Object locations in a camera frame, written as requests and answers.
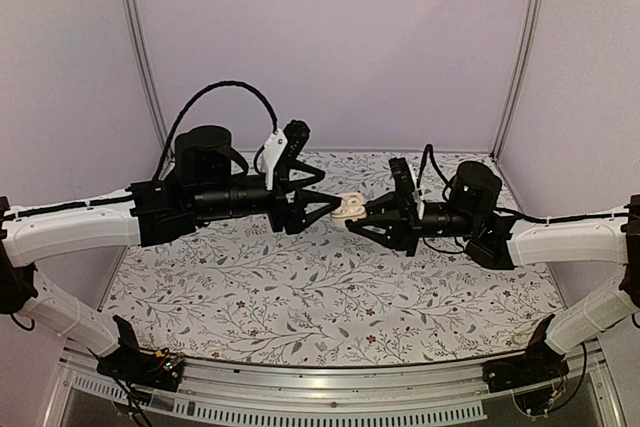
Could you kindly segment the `white charging case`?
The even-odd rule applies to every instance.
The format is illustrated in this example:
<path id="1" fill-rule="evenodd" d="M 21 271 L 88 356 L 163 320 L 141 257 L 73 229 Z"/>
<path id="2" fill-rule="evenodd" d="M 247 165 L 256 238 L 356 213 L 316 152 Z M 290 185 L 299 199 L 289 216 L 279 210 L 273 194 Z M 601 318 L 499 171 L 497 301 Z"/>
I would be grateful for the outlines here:
<path id="1" fill-rule="evenodd" d="M 339 194 L 341 204 L 331 212 L 330 218 L 337 228 L 344 229 L 346 221 L 357 221 L 367 217 L 366 198 L 359 192 Z"/>

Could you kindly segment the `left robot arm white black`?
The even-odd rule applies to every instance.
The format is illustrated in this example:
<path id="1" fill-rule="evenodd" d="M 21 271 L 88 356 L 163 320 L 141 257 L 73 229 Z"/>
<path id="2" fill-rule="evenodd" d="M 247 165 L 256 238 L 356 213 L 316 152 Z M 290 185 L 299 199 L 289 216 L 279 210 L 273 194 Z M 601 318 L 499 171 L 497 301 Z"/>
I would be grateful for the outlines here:
<path id="1" fill-rule="evenodd" d="M 148 373 L 131 325 L 100 313 L 52 284 L 36 262 L 114 246 L 172 242 L 213 221 L 265 215 L 275 232 L 298 234 L 337 209 L 340 198 L 311 191 L 323 171 L 297 157 L 309 138 L 292 121 L 267 139 L 262 173 L 252 175 L 228 129 L 201 126 L 175 140 L 175 163 L 162 180 L 133 183 L 93 199 L 44 207 L 1 200 L 1 312 L 41 322 L 70 337 L 128 381 Z"/>

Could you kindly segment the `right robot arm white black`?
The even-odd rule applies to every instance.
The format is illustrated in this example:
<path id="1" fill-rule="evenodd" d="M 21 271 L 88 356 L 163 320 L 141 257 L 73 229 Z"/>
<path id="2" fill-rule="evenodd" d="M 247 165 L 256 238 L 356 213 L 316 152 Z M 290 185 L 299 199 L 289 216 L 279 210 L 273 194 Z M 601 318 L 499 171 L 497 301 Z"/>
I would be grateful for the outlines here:
<path id="1" fill-rule="evenodd" d="M 465 240 L 463 252 L 486 269 L 512 270 L 539 263 L 596 261 L 622 272 L 567 310 L 545 318 L 517 362 L 517 374 L 537 383 L 581 342 L 639 311 L 639 198 L 609 211 L 534 218 L 500 209 L 501 179 L 486 165 L 465 161 L 447 183 L 447 198 L 426 202 L 407 162 L 389 162 L 395 189 L 365 205 L 366 216 L 346 228 L 409 256 L 420 240 Z"/>

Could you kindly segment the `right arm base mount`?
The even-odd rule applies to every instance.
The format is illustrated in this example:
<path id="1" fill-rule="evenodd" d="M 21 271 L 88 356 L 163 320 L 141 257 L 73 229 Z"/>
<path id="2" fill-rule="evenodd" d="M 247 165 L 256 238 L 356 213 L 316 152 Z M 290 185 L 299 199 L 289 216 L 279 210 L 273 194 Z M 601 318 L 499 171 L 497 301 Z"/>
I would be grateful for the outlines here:
<path id="1" fill-rule="evenodd" d="M 490 392 L 524 387 L 569 373 L 565 355 L 546 344 L 547 329 L 554 317 L 551 314 L 541 321 L 522 354 L 482 364 L 482 379 Z"/>

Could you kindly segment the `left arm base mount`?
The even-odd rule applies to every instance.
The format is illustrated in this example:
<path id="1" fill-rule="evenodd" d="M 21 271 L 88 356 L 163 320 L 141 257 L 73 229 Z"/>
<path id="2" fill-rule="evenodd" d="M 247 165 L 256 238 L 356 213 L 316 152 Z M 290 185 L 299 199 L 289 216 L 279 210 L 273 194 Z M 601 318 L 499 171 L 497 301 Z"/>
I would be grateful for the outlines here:
<path id="1" fill-rule="evenodd" d="M 144 352 L 131 324 L 118 315 L 113 320 L 118 327 L 118 347 L 98 357 L 97 372 L 119 381 L 176 392 L 184 372 L 184 355 L 168 348 Z"/>

